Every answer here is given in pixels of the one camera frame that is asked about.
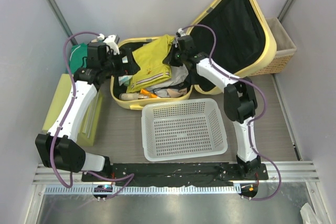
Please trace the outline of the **white tissue pack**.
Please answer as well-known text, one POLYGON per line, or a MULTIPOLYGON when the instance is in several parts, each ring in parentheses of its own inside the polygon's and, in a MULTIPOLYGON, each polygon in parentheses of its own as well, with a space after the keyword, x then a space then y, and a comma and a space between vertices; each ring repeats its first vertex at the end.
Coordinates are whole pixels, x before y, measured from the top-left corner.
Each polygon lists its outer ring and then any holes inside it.
POLYGON ((119 86, 128 87, 130 85, 130 81, 131 81, 132 77, 133 77, 133 75, 124 75, 124 76, 118 77, 119 86))

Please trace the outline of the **grey white folded garment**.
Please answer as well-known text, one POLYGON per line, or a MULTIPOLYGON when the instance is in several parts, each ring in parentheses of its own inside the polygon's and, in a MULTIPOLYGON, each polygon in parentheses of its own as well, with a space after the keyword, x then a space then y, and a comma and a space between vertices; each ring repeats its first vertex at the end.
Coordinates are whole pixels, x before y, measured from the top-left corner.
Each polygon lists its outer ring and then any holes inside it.
POLYGON ((172 76, 170 79, 145 88, 160 98, 170 98, 167 89, 184 89, 182 86, 188 76, 188 70, 185 66, 171 67, 172 76))

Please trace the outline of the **white plastic mesh basket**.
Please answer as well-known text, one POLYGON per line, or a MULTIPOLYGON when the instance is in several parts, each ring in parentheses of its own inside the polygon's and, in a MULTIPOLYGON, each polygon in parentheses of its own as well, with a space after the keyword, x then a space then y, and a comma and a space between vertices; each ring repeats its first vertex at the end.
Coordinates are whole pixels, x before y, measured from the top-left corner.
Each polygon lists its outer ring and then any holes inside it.
POLYGON ((146 105, 141 126, 144 156, 150 162, 220 155, 228 149, 223 118, 213 99, 146 105))

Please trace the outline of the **green jersey with G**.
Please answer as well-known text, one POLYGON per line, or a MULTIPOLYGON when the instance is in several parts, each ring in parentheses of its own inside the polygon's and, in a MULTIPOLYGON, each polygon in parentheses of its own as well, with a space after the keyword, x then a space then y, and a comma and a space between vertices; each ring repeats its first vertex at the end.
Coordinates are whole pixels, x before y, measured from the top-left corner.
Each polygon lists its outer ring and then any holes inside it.
POLYGON ((78 68, 86 67, 86 58, 86 44, 81 43, 79 45, 72 46, 69 59, 69 67, 72 74, 74 74, 78 68))

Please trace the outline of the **beige sock in suitcase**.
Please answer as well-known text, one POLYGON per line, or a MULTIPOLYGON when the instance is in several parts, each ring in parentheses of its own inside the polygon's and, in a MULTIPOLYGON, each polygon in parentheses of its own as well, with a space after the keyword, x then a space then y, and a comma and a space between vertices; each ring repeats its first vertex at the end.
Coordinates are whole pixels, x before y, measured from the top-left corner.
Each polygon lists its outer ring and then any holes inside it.
POLYGON ((167 89, 170 98, 179 98, 187 94, 188 89, 167 89))

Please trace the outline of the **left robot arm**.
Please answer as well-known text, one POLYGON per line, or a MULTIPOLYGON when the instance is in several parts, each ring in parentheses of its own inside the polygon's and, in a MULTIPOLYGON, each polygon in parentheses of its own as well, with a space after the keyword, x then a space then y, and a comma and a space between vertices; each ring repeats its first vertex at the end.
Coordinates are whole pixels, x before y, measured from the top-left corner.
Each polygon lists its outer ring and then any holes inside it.
POLYGON ((46 133, 37 135, 35 144, 44 166, 73 173, 93 171, 98 180, 105 182, 112 174, 109 159, 87 153, 76 143, 79 128, 105 80, 133 75, 140 67, 131 50, 117 49, 105 42, 89 43, 83 62, 86 66, 70 76, 72 87, 55 123, 46 133))

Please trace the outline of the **wicker basket with liner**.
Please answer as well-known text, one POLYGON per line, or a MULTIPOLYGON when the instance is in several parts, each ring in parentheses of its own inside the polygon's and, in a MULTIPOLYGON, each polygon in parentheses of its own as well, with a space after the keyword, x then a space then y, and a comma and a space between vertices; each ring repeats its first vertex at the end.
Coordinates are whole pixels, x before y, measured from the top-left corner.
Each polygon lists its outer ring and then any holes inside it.
POLYGON ((253 73, 252 76, 282 72, 289 60, 297 51, 296 45, 289 37, 278 18, 267 18, 266 21, 277 44, 276 55, 268 66, 253 73))

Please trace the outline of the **aluminium rail frame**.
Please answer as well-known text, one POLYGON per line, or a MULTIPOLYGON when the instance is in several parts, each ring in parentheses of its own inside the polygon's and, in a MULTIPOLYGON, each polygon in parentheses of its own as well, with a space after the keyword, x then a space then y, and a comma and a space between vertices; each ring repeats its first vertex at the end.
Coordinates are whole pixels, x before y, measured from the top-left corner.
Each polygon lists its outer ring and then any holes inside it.
POLYGON ((91 195, 47 195, 47 179, 34 180, 24 223, 302 223, 310 204, 329 222, 320 175, 312 161, 299 161, 287 130, 257 135, 258 149, 271 158, 269 181, 259 184, 257 200, 235 193, 130 194, 109 200, 91 195))

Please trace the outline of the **yellow-green shirt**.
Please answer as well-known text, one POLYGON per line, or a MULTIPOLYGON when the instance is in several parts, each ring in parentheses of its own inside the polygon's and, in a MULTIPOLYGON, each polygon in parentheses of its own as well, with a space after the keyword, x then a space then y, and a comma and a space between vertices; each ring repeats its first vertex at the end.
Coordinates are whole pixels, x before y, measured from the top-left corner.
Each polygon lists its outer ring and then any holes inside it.
POLYGON ((132 53, 140 70, 132 76, 127 93, 138 92, 171 78, 171 67, 163 61, 172 48, 173 40, 173 36, 163 35, 132 53))

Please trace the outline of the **yellow hard-shell suitcase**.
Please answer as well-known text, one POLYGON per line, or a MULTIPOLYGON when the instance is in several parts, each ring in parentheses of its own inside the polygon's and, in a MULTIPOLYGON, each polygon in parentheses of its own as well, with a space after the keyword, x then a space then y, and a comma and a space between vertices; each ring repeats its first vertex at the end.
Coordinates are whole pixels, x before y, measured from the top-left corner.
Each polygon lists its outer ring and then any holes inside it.
POLYGON ((277 44, 256 0, 214 0, 187 29, 197 49, 244 78, 268 66, 277 44))

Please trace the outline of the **orange tube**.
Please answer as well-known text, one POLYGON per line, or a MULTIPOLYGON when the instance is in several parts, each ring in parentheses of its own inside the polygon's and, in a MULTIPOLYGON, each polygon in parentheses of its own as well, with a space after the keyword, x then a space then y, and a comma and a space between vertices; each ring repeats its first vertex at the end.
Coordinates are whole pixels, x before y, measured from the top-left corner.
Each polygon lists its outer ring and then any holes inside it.
POLYGON ((140 93, 144 96, 146 96, 148 99, 156 99, 159 98, 157 95, 154 93, 151 93, 150 91, 147 91, 146 89, 141 89, 140 93))

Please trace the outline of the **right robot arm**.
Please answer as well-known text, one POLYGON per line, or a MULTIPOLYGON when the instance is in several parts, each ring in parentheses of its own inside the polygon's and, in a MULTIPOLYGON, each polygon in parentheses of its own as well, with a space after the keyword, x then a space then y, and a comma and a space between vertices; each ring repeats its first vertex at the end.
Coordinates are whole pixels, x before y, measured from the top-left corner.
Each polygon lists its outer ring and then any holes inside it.
POLYGON ((215 83, 224 94, 224 112, 233 122, 237 138, 237 173, 242 179, 250 179, 261 166, 261 158, 255 147, 254 118, 258 107, 252 83, 240 79, 198 52, 191 36, 176 37, 164 63, 179 67, 185 65, 192 84, 201 79, 215 83))

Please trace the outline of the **yellow-green drawer box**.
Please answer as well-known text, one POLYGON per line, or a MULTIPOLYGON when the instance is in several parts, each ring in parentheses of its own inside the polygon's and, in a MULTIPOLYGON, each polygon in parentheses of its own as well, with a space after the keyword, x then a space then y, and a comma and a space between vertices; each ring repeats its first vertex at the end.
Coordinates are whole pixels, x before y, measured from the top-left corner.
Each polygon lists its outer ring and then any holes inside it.
MULTIPOLYGON (((70 88, 71 88, 71 81, 69 74, 64 73, 61 75, 59 79, 54 97, 52 99, 46 119, 44 121, 41 130, 43 133, 46 133, 55 123, 63 106, 65 105, 65 102, 70 92, 70 88)), ((87 108, 83 120, 80 124, 77 136, 77 144, 80 145, 81 147, 94 145, 102 102, 103 102, 103 95, 101 91, 98 91, 97 95, 91 101, 89 107, 87 108)))

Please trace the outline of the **white crumpled plastic bag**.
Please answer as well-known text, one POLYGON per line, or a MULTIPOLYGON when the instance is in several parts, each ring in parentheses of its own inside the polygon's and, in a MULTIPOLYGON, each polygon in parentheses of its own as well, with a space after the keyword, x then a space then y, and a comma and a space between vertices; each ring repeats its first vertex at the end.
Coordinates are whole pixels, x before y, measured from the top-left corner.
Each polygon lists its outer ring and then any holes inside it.
POLYGON ((300 214, 302 217, 303 224, 321 224, 321 220, 315 214, 309 203, 305 203, 301 209, 300 214))

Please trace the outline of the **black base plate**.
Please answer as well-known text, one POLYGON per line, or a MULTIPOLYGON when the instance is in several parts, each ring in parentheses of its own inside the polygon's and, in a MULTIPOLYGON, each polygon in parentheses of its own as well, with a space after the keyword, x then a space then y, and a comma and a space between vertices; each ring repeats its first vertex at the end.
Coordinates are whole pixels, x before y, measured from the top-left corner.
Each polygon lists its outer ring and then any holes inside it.
POLYGON ((114 163, 110 178, 134 174, 134 187, 215 187, 228 186, 234 180, 268 180, 266 165, 243 175, 238 164, 229 162, 206 163, 114 163))

